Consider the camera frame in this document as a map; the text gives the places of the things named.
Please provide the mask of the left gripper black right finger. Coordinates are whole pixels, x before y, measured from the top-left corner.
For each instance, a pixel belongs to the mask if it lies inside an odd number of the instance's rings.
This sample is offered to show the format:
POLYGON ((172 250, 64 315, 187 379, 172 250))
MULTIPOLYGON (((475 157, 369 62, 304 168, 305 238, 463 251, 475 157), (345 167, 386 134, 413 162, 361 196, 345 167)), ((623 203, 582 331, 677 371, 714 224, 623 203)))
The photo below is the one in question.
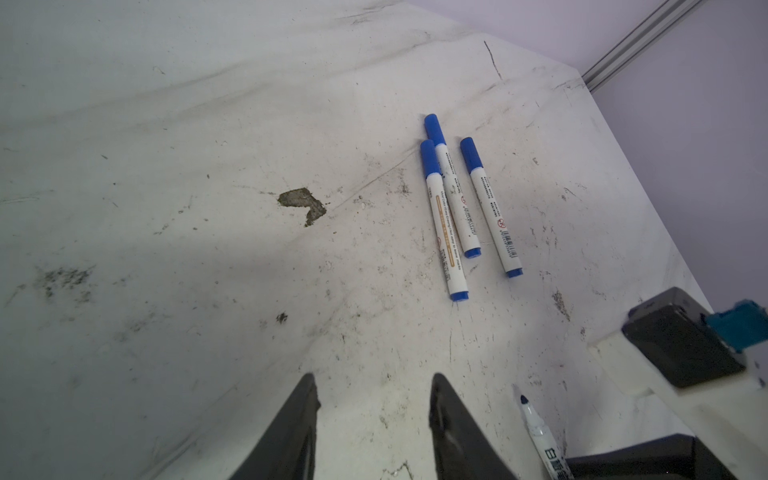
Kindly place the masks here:
POLYGON ((431 383, 429 427, 438 479, 516 479, 442 373, 431 383))

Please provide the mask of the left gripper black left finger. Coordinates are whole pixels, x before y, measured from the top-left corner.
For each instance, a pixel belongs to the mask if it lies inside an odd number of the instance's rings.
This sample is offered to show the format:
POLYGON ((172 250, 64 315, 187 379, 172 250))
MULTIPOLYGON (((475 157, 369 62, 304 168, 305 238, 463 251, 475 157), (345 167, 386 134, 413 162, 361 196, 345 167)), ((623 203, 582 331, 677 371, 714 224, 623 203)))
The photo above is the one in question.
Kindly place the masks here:
POLYGON ((231 479, 313 479, 320 406, 314 375, 307 373, 231 479))

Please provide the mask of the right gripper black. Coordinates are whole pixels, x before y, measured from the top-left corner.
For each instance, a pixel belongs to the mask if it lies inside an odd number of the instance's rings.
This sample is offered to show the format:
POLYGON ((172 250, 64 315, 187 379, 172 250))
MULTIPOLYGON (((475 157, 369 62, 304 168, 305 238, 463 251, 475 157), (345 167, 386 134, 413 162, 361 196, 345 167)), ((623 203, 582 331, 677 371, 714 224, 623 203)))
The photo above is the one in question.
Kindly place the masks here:
POLYGON ((674 434, 624 449, 567 459, 575 479, 722 479, 736 477, 698 438, 674 434))

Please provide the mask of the white marker pen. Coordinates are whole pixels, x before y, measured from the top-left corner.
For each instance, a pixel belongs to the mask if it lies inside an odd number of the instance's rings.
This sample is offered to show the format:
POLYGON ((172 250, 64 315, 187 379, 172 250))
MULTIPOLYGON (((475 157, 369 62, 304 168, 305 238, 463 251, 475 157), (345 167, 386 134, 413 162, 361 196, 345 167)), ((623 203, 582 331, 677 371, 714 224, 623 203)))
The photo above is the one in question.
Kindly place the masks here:
POLYGON ((463 138, 460 142, 460 149, 503 270, 508 278, 521 276, 523 274, 522 263, 514 247, 511 234, 506 227, 474 140, 471 137, 463 138))
POLYGON ((434 142, 424 140, 420 145, 420 154, 449 298, 453 302, 466 301, 469 299, 469 289, 461 265, 461 255, 456 243, 434 142))
POLYGON ((479 238, 438 117, 435 114, 427 115, 424 119, 424 127, 427 137, 434 143, 447 201, 463 253, 466 258, 479 257, 482 253, 479 238))
POLYGON ((575 477, 551 430, 525 395, 520 396, 520 405, 529 436, 550 478, 554 480, 574 480, 575 477))

